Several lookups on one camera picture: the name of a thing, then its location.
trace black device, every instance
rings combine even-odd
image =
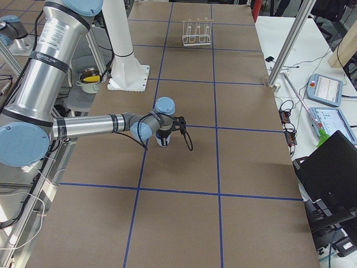
[[[336,228],[342,226],[348,237],[336,237],[333,247],[341,257],[357,250],[355,146],[336,131],[309,157],[296,159],[293,165],[313,201],[305,207],[316,249],[326,247]]]

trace metal pole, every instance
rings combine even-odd
[[[93,58],[95,60],[95,63],[97,64],[99,72],[102,74],[104,73],[105,69],[107,68],[105,66],[104,58],[102,53],[99,50],[97,40],[95,39],[93,29],[90,29],[89,32],[85,35],[85,38],[87,39],[88,46],[91,50],[91,53],[93,54]]]
[[[280,54],[276,60],[276,63],[272,69],[272,72],[269,76],[267,85],[269,87],[273,87],[278,76],[279,73],[282,69],[282,67],[284,66],[284,63],[286,61],[286,59],[288,58],[288,55],[292,49],[292,46],[294,45],[305,21],[306,18],[308,16],[308,14],[310,13],[310,11],[312,10],[314,4],[315,4],[316,0],[305,0],[294,20],[294,23],[290,29],[290,32],[288,34],[288,37],[285,40],[285,43],[280,51]]]
[[[16,74],[16,76],[19,76],[22,71],[22,67],[1,41],[0,41],[0,55],[3,56],[6,63],[10,66],[10,68]]]
[[[299,92],[296,90],[296,88],[294,87],[294,85],[291,83],[289,77],[287,76],[286,73],[282,73],[282,75],[284,76],[285,80],[288,82],[288,84],[290,85],[291,89],[294,91],[296,97],[299,99],[299,101],[301,102],[301,105],[303,106],[303,108],[306,110],[308,116],[311,118],[311,120],[313,121],[313,123],[315,124],[315,126],[320,129],[322,126],[319,125],[318,120],[312,115],[312,113],[310,112],[310,110],[308,109],[308,106],[306,105],[306,103],[303,101],[303,98],[301,97],[301,95],[299,94]]]

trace blue joint cap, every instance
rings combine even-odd
[[[175,113],[175,103],[169,97],[161,97],[156,101],[155,109],[160,113],[171,116]]]
[[[15,15],[6,15],[0,18],[3,22],[20,22],[20,19]]]
[[[11,45],[12,40],[5,35],[0,35],[0,42],[2,42],[5,46],[9,46]]]
[[[82,16],[93,17],[102,10],[103,0],[62,0],[71,10]]]
[[[27,166],[42,159],[50,139],[40,127],[15,122],[0,127],[0,162],[8,166]]]
[[[138,135],[138,122],[135,122],[130,127],[130,132],[132,133],[132,135],[134,136],[134,138],[137,141],[140,141],[139,135]],[[150,138],[152,136],[151,128],[145,123],[140,123],[139,132],[140,132],[140,138],[143,142],[145,142],[145,140],[147,140],[148,138]]]

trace white desk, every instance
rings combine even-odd
[[[283,18],[283,17],[258,17],[256,23],[258,37],[264,54],[264,58],[269,56],[278,57],[281,47],[286,39],[286,36],[293,24],[294,18]],[[301,61],[312,61],[321,56],[324,56],[330,48],[326,43],[324,37],[319,32],[317,26],[315,25],[313,19],[308,19],[301,30],[301,33],[287,59],[285,66],[292,66],[293,64],[299,63]],[[302,63],[299,64],[299,68],[290,68],[290,79],[293,85],[301,90],[301,94],[304,94],[306,83],[308,82],[309,77],[313,73],[319,73],[327,75],[342,81],[347,80],[347,85],[343,87],[343,95],[352,95],[357,96],[357,92],[352,86],[351,82],[347,77],[344,78],[344,72],[342,69],[333,69],[328,64],[328,59],[332,55],[330,52],[324,58],[315,60],[311,63]],[[273,62],[267,63],[267,68],[269,69],[274,65]],[[282,77],[278,78],[282,86],[279,92],[275,94],[276,97],[281,98],[281,100],[286,101],[291,99],[294,103],[298,102],[294,92],[287,85]],[[277,99],[277,106],[279,107],[281,101]],[[324,107],[325,105],[315,102],[309,99],[306,99],[306,104],[308,107]],[[345,115],[348,123],[350,125],[357,125],[357,100],[345,99],[342,98],[341,105],[339,107],[343,114]],[[315,149],[319,140],[311,126],[311,121],[307,116],[307,113],[303,109],[301,111],[300,119],[298,116],[300,113],[301,104],[297,104],[297,108],[292,110],[290,120],[297,127],[297,146],[295,147],[295,154],[293,159],[308,156]],[[353,128],[355,135],[357,134],[357,129]],[[321,261],[320,265],[322,268],[328,267],[327,260]],[[357,252],[352,253],[351,255],[339,258],[333,256],[331,258],[331,266],[333,268],[353,268],[357,267]]]

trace robotic arm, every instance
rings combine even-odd
[[[31,165],[44,157],[53,140],[131,131],[141,142],[154,133],[167,146],[171,131],[180,130],[186,139],[186,122],[173,117],[173,100],[163,97],[147,115],[135,113],[107,116],[54,118],[51,110],[79,37],[88,33],[103,0],[47,0],[47,22],[13,103],[0,111],[0,162],[9,166]]]
[[[15,41],[20,50],[31,49],[27,36],[28,33],[17,16],[7,15],[0,18],[0,42],[5,46]]]

